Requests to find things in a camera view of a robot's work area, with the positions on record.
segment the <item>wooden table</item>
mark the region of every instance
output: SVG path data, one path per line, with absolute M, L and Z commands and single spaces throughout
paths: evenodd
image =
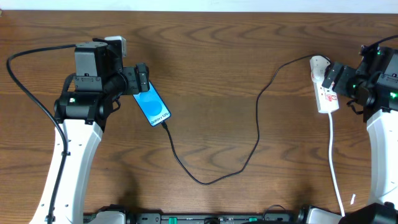
M 145 62 L 170 108 L 177 153 L 198 179 L 241 168 L 256 140 L 256 96 L 277 67 L 312 53 L 357 66 L 361 44 L 396 34 L 398 16 L 360 14 L 5 11 L 0 17 L 0 222 L 33 216 L 52 158 L 54 128 L 9 78 L 16 52 L 122 35 L 125 65 Z M 397 41 L 385 43 L 398 47 Z M 53 111 L 73 49 L 12 64 L 21 82 Z M 362 116 L 340 97 L 335 169 L 345 209 L 366 204 L 370 143 Z M 175 161 L 166 132 L 152 128 L 132 97 L 108 118 L 95 155 L 85 212 L 119 203 L 133 211 L 256 213 L 303 203 L 338 212 L 327 161 L 327 115 L 318 114 L 308 60 L 284 68 L 259 102 L 261 140 L 247 169 L 201 186 Z M 353 194 L 355 202 L 350 205 Z

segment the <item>white cable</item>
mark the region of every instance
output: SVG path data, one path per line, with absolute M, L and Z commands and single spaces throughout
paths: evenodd
M 341 202 L 340 192 L 338 191 L 336 175 L 335 175 L 335 168 L 333 168 L 333 120 L 331 118 L 331 112 L 328 113 L 329 115 L 329 124 L 330 124 L 330 140 L 329 140 L 329 166 L 331 172 L 331 179 L 333 180 L 333 185 L 335 186 L 336 197 L 338 201 L 338 206 L 340 207 L 341 216 L 345 216 L 343 202 Z

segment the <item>green component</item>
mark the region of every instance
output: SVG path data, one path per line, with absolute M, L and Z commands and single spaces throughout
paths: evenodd
M 169 218 L 169 224 L 177 224 L 177 218 Z

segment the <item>white background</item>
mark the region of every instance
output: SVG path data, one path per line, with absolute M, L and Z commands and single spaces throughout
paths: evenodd
M 0 8 L 200 12 L 398 13 L 398 0 L 0 0 Z

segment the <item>power strip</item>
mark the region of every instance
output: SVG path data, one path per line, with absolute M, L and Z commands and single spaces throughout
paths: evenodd
M 311 79 L 315 89 L 315 98 L 317 99 L 319 113 L 329 113 L 339 108 L 337 94 L 331 90 L 334 83 L 332 83 L 330 88 L 322 86 L 322 82 L 325 79 L 325 70 L 329 65 L 330 62 L 322 56 L 314 56 L 310 60 Z

